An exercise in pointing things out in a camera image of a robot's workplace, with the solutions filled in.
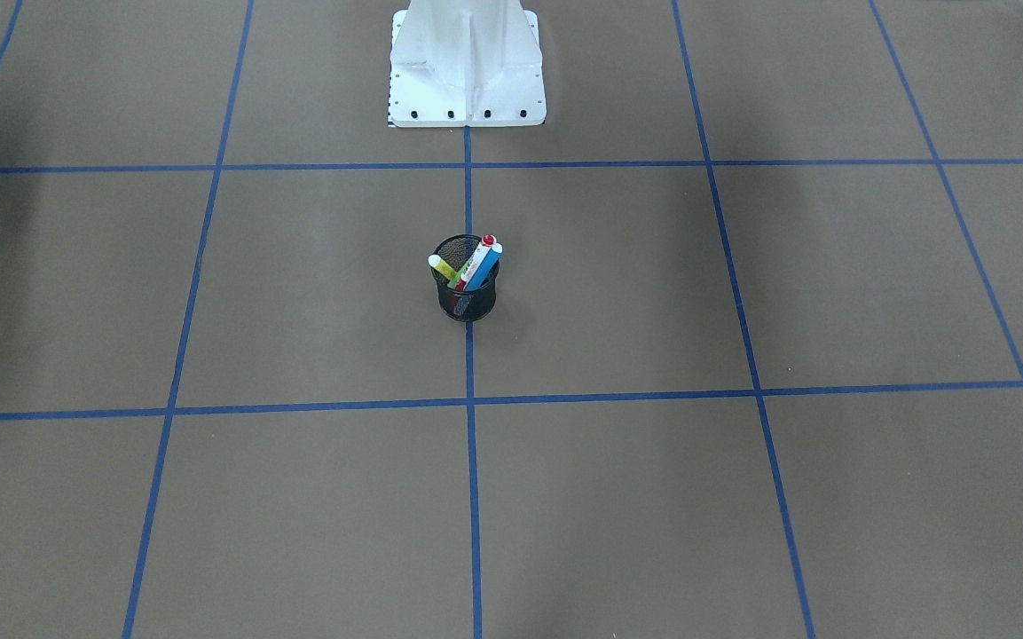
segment black mesh cup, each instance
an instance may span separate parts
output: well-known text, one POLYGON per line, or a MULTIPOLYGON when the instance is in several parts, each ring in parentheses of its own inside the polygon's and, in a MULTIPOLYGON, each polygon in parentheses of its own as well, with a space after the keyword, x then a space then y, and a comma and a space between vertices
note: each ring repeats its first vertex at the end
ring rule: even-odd
MULTIPOLYGON (((437 246, 438 256, 455 271, 463 266, 463 260, 472 257, 472 252, 479 246, 480 238, 476 235, 451 235, 437 246)), ((487 278, 472 291, 453 290, 447 285, 447 278, 435 268, 430 268, 433 278, 437 280, 437 295, 444 313, 457 322, 475 322, 486 316, 495 307, 495 278, 499 275, 499 263, 491 267, 487 278)))

